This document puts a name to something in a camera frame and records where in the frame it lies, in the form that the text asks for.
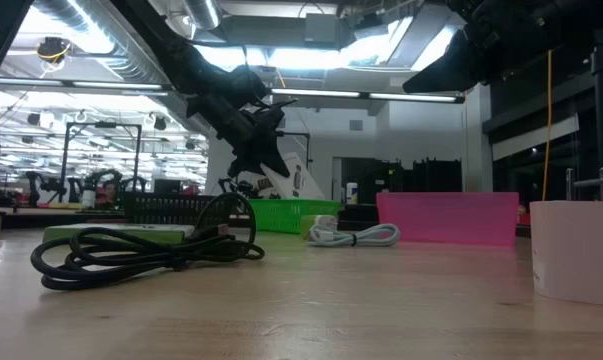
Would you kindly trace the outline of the pink translucent plastic bin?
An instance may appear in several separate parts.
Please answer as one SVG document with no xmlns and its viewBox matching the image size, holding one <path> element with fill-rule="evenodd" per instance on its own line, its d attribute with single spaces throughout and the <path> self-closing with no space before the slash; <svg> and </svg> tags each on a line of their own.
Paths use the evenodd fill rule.
<svg viewBox="0 0 603 360">
<path fill-rule="evenodd" d="M 390 192 L 376 195 L 379 221 L 402 242 L 512 247 L 516 192 Z"/>
</svg>

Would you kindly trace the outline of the black plastic basket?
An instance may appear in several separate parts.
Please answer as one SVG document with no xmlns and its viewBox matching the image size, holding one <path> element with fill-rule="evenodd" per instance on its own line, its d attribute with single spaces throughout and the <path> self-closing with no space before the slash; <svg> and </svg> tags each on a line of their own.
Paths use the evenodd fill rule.
<svg viewBox="0 0 603 360">
<path fill-rule="evenodd" d="M 218 200 L 209 195 L 128 193 L 123 209 L 128 223 L 192 225 L 203 227 L 228 223 L 237 200 Z"/>
</svg>

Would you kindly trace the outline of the person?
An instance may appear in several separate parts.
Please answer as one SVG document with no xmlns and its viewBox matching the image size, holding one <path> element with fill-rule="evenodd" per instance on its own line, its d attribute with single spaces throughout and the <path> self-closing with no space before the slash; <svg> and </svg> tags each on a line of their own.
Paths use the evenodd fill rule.
<svg viewBox="0 0 603 360">
<path fill-rule="evenodd" d="M 119 183 L 115 179 L 107 180 L 96 193 L 95 208 L 117 210 L 119 206 Z"/>
</svg>

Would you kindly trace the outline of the grey ceiling unit box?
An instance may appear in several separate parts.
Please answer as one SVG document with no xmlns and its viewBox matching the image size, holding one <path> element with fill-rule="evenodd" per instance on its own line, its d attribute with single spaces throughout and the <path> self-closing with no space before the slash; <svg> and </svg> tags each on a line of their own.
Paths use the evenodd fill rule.
<svg viewBox="0 0 603 360">
<path fill-rule="evenodd" d="M 337 41 L 338 25 L 335 15 L 309 13 L 305 17 L 304 41 L 332 46 Z"/>
</svg>

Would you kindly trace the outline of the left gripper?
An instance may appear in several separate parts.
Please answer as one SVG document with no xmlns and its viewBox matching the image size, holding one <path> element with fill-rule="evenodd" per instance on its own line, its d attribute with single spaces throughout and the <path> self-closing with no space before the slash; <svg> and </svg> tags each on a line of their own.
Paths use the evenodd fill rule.
<svg viewBox="0 0 603 360">
<path fill-rule="evenodd" d="M 284 117 L 283 108 L 295 102 L 296 99 L 259 104 L 259 99 L 250 94 L 207 92 L 188 98 L 186 113 L 202 117 L 216 130 L 219 139 L 231 145 L 239 159 L 231 162 L 230 176 L 252 171 L 251 164 L 242 160 L 261 160 L 264 170 L 289 176 L 277 147 L 276 131 Z"/>
</svg>

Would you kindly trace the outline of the long ceiling light strip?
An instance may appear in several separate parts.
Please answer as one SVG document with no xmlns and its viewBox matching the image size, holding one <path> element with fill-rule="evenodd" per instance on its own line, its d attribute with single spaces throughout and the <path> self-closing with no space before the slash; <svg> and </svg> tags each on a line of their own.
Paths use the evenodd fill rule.
<svg viewBox="0 0 603 360">
<path fill-rule="evenodd" d="M 298 97 L 325 97 L 379 101 L 403 101 L 403 102 L 427 102 L 427 103 L 449 103 L 460 104 L 465 101 L 462 96 L 449 95 L 426 95 L 426 94 L 398 94 L 398 93 L 374 93 L 337 90 L 311 90 L 271 88 L 272 95 L 298 96 Z"/>
<path fill-rule="evenodd" d="M 8 78 L 0 77 L 0 85 L 30 86 L 30 87 L 73 87 L 84 89 L 107 89 L 126 91 L 151 91 L 166 92 L 173 91 L 171 85 L 166 84 L 144 84 L 144 83 L 122 83 L 122 82 L 98 82 L 77 80 L 45 80 L 34 78 Z"/>
</svg>

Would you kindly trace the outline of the black shelving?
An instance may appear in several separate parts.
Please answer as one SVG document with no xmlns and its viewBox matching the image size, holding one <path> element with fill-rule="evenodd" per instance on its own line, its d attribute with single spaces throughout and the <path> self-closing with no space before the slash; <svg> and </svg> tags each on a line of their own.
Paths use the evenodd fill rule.
<svg viewBox="0 0 603 360">
<path fill-rule="evenodd" d="M 333 195 L 348 202 L 348 185 L 354 188 L 355 204 L 372 205 L 382 192 L 461 192 L 462 162 L 426 158 L 403 165 L 371 158 L 341 158 L 334 165 Z"/>
</svg>

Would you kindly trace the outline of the white product box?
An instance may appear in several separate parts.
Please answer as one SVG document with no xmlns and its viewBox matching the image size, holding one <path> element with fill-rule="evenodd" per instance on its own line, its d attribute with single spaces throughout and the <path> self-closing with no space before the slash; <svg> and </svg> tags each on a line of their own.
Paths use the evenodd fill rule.
<svg viewBox="0 0 603 360">
<path fill-rule="evenodd" d="M 195 227 L 192 225 L 82 223 L 47 227 L 44 231 L 42 242 L 45 243 L 70 237 L 79 230 L 93 227 L 116 230 L 162 244 L 178 244 L 184 237 L 190 236 L 195 230 Z"/>
<path fill-rule="evenodd" d="M 253 176 L 251 182 L 259 196 L 270 198 L 277 195 L 282 199 L 325 199 L 305 163 L 296 153 L 284 154 L 283 160 L 290 172 L 288 177 L 279 175 L 265 165 L 261 166 L 264 175 Z"/>
</svg>

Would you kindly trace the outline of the pink earbuds case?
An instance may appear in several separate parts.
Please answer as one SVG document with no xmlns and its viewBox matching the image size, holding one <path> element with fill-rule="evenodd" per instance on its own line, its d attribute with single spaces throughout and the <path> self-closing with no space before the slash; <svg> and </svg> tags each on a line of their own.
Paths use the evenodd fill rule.
<svg viewBox="0 0 603 360">
<path fill-rule="evenodd" d="M 534 290 L 603 305 L 603 201 L 531 204 Z"/>
</svg>

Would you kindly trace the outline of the black background robot station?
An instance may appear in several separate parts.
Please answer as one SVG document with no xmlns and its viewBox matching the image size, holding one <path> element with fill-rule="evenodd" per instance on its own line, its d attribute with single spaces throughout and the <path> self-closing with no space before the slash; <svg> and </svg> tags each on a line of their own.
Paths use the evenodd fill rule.
<svg viewBox="0 0 603 360">
<path fill-rule="evenodd" d="M 134 166 L 133 166 L 133 176 L 130 178 L 132 181 L 132 191 L 136 192 L 137 183 L 140 181 L 141 177 L 139 176 L 139 160 L 140 160 L 140 148 L 141 148 L 141 140 L 142 140 L 142 126 L 138 124 L 122 124 L 116 122 L 108 122 L 108 121 L 96 121 L 96 122 L 78 122 L 72 121 L 66 124 L 66 130 L 64 134 L 64 143 L 63 149 L 61 153 L 61 175 L 58 179 L 47 179 L 41 173 L 37 171 L 28 171 L 25 176 L 29 181 L 30 186 L 30 195 L 28 198 L 28 205 L 32 208 L 39 207 L 39 189 L 43 191 L 53 191 L 54 195 L 50 199 L 49 203 L 51 203 L 55 198 L 59 201 L 62 200 L 63 196 L 67 193 L 67 188 L 65 187 L 65 183 L 68 182 L 72 184 L 71 181 L 67 179 L 67 166 L 68 166 L 68 156 L 70 152 L 70 142 L 78 137 L 82 131 L 87 127 L 95 127 L 97 129 L 116 129 L 118 127 L 121 128 L 134 128 L 137 131 L 137 135 L 132 137 L 133 140 L 136 141 L 136 148 L 134 152 Z M 80 191 L 80 209 L 81 210 L 93 210 L 97 205 L 97 188 L 99 181 L 102 177 L 112 175 L 113 179 L 116 181 L 117 187 L 117 197 L 115 198 L 114 208 L 118 209 L 120 207 L 120 203 L 122 200 L 122 195 L 125 192 L 125 185 L 121 184 L 123 180 L 123 175 L 121 172 L 115 169 L 106 169 L 102 171 L 97 171 L 91 173 L 88 177 L 86 177 L 81 186 L 79 187 Z"/>
</svg>

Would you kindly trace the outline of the green plastic basket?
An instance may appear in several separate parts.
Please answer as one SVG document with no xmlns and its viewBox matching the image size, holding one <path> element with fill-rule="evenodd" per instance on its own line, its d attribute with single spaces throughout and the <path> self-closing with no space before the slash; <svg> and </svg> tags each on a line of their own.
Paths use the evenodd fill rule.
<svg viewBox="0 0 603 360">
<path fill-rule="evenodd" d="M 341 204 L 327 200 L 251 199 L 258 231 L 299 234 L 301 219 L 310 215 L 337 216 Z"/>
</svg>

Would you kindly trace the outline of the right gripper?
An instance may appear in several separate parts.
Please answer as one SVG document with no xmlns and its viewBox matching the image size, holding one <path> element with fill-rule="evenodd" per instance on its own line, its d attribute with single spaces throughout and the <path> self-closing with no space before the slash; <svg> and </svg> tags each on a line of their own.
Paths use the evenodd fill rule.
<svg viewBox="0 0 603 360">
<path fill-rule="evenodd" d="M 551 47 L 527 0 L 450 0 L 465 26 L 444 54 L 403 84 L 405 93 L 465 91 L 528 63 Z"/>
</svg>

